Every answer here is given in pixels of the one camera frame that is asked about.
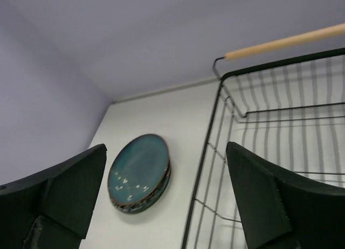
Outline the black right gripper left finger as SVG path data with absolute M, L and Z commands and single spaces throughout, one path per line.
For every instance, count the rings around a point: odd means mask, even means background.
M 79 248 L 87 236 L 107 160 L 99 144 L 1 185 L 1 248 Z

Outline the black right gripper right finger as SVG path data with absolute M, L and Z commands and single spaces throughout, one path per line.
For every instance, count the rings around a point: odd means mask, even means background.
M 248 248 L 344 248 L 344 188 L 273 164 L 235 142 L 227 164 Z

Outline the dark teal plate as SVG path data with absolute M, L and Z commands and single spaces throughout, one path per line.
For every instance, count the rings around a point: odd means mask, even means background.
M 139 205 L 170 178 L 169 149 L 156 134 L 144 134 L 130 141 L 109 170 L 107 188 L 115 206 Z

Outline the grey patterned plate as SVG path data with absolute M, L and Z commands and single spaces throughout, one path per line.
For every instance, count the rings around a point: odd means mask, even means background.
M 153 206 L 168 187 L 171 176 L 171 164 L 168 162 L 163 175 L 153 185 L 129 183 L 118 171 L 110 170 L 107 180 L 109 199 L 113 206 L 129 215 L 143 212 Z

